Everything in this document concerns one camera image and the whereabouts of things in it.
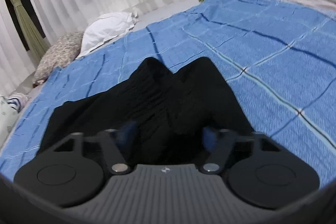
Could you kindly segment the white green floral pillow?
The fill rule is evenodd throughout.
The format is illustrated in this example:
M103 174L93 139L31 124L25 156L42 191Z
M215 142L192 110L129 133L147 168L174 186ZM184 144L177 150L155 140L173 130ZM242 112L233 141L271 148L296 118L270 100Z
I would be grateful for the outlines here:
M0 104L0 146L2 147L5 143L7 137L11 133L19 113L17 110L13 109L6 101L6 99L1 96Z

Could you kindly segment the floral patterned pillow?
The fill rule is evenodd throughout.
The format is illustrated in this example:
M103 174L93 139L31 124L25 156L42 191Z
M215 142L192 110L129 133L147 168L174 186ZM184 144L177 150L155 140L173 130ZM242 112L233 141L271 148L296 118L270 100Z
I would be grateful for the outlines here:
M52 71L64 68L78 56L84 32L71 32L61 36L42 57L33 77L33 87L43 84Z

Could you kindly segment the blue plaid blanket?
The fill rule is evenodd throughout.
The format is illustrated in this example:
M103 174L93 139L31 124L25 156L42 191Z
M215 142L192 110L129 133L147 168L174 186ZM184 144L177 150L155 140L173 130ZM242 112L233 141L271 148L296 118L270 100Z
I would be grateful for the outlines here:
M208 57L254 129L335 179L335 12L280 0L205 0L55 69L1 151L13 179L36 155L54 108L127 79L147 57L173 72Z

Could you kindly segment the black pants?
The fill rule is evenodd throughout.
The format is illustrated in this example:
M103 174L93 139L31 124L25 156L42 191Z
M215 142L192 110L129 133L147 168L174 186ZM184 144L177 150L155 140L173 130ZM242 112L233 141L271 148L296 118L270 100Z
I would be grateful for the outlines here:
M206 127L253 133L233 91L208 57L176 73L149 57L108 91L57 107L39 152L71 133L93 136L131 121L134 135L121 149L129 164L199 164L208 155L203 146Z

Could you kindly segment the green drape curtain left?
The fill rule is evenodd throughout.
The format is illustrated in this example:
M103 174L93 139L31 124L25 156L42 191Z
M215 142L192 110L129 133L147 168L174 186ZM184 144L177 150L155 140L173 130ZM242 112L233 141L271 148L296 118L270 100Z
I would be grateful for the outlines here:
M41 34L39 33L35 24L28 15L26 9L23 7L21 0L10 1L14 7L18 23L23 32L23 36L25 37L25 40L29 46L29 49L33 56L33 60L39 63L49 47L47 43L43 40Z

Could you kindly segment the striped cloth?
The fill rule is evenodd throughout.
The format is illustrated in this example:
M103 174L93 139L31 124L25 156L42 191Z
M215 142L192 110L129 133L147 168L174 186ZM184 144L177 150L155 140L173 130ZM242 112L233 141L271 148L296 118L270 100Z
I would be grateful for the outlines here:
M23 93L13 93L6 99L6 101L10 107L19 113L29 101L29 96Z

